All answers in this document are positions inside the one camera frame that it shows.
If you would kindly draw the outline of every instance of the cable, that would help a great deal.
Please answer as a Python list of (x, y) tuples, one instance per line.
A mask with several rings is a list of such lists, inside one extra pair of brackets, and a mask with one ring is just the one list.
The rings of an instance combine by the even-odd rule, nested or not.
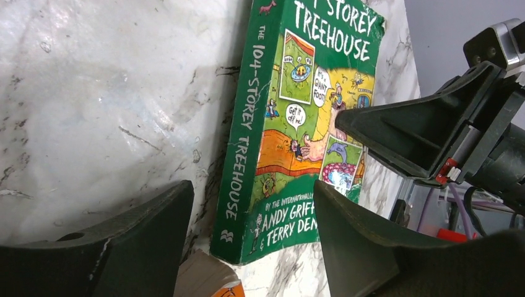
[(454, 196), (454, 200), (456, 201), (456, 204), (458, 205), (459, 213), (461, 214), (461, 221), (463, 222), (463, 227), (465, 228), (465, 235), (467, 236), (468, 239), (472, 239), (472, 230), (471, 230), (469, 221), (467, 221), (467, 210), (465, 209), (465, 205), (461, 201), (461, 198), (459, 198), (459, 194), (456, 190), (456, 187), (453, 184), (448, 184), (448, 187), (450, 188), (450, 191), (452, 192), (452, 196)]
[(467, 210), (467, 213), (469, 214), (469, 217), (471, 218), (472, 226), (479, 232), (479, 234), (483, 237), (486, 237), (487, 232), (483, 229), (483, 226), (481, 225), (481, 221), (479, 220), (479, 217), (475, 214), (474, 210), (472, 209), (472, 195), (477, 190), (476, 187), (470, 187), (465, 192), (465, 198), (463, 200), (463, 204), (465, 205), (465, 208)]
[(421, 232), (421, 227), (423, 226), (423, 219), (425, 218), (425, 215), (427, 213), (428, 205), (430, 204), (430, 198), (432, 197), (432, 194), (434, 193), (434, 188), (430, 188), (430, 192), (428, 192), (427, 198), (425, 199), (425, 204), (423, 204), (423, 210), (421, 210), (421, 217), (419, 217), (419, 223), (417, 224), (416, 231)]

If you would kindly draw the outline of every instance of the robotic arm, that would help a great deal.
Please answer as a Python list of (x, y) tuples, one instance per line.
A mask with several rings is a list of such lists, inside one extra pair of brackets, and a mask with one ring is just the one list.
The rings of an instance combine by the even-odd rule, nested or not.
[(416, 184), (471, 185), (525, 215), (525, 131), (511, 120), (525, 101), (525, 22), (511, 19), (469, 40), (471, 67), (434, 95), (346, 110), (336, 127)]

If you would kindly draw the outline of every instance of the publisher logo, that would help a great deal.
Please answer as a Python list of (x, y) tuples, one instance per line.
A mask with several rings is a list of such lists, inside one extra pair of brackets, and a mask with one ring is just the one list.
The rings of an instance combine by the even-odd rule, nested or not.
[(227, 243), (231, 243), (233, 241), (233, 232), (228, 232), (228, 230), (222, 230), (220, 233), (220, 240), (224, 240)]

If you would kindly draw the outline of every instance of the gray vein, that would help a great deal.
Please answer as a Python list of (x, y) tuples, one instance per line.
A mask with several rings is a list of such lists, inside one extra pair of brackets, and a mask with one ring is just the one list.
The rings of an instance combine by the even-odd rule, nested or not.
[(145, 140), (143, 138), (138, 137), (137, 135), (131, 133), (129, 130), (126, 130), (126, 129), (122, 128), (122, 126), (118, 126), (118, 129), (120, 129), (120, 131), (124, 132), (125, 134), (127, 134), (127, 135), (129, 135), (129, 136), (131, 136), (131, 137), (133, 137), (133, 138), (135, 138), (135, 139), (137, 139), (137, 140), (139, 140), (139, 141), (149, 145), (150, 147), (152, 147), (152, 148), (158, 150), (159, 152), (163, 153), (164, 155), (166, 155), (166, 153), (164, 153), (160, 148), (152, 145), (151, 142), (149, 142), (149, 141), (147, 141), (147, 140)]
[(15, 197), (22, 197), (26, 199), (33, 199), (33, 197), (27, 194), (24, 194), (16, 190), (10, 190), (10, 189), (0, 190), (0, 196), (15, 196)]

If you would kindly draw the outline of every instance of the black mechanical part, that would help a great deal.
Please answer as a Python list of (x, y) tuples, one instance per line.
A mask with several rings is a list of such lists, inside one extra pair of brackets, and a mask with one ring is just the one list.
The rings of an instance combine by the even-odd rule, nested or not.
[(515, 26), (512, 29), (512, 34), (517, 37), (516, 45), (521, 54), (525, 54), (525, 22)]
[(0, 246), (0, 296), (173, 296), (192, 205), (183, 181), (56, 242)]
[(416, 184), (467, 181), (525, 214), (525, 131), (510, 124), (525, 90), (505, 74), (485, 61), (432, 96), (342, 111), (336, 127)]
[(485, 232), (485, 229), (483, 229), (481, 220), (479, 219), (479, 217), (474, 212), (474, 209), (472, 208), (472, 195), (474, 195), (476, 190), (477, 190), (476, 187), (470, 187), (465, 192), (465, 198), (463, 199), (463, 205), (465, 205), (465, 210), (467, 211), (469, 218), (471, 218), (471, 223), (474, 229), (476, 229), (476, 231), (478, 231), (478, 233), (481, 236), (486, 237), (487, 232)]
[(516, 228), (516, 217), (517, 216), (518, 216), (517, 213), (513, 213), (512, 216), (510, 216), (509, 229)]
[(390, 214), (390, 221), (405, 228), (408, 227), (410, 222), (410, 215), (407, 213), (407, 202), (403, 199), (396, 200), (392, 213)]
[(448, 229), (450, 231), (456, 231), (458, 225), (459, 209), (455, 203), (450, 203), (450, 213), (448, 215)]
[(523, 290), (525, 231), (456, 244), (403, 228), (322, 181), (314, 183), (313, 200), (333, 296), (514, 296)]
[(519, 19), (510, 19), (486, 28), (463, 46), (469, 67), (489, 61), (507, 71), (525, 63), (525, 34)]

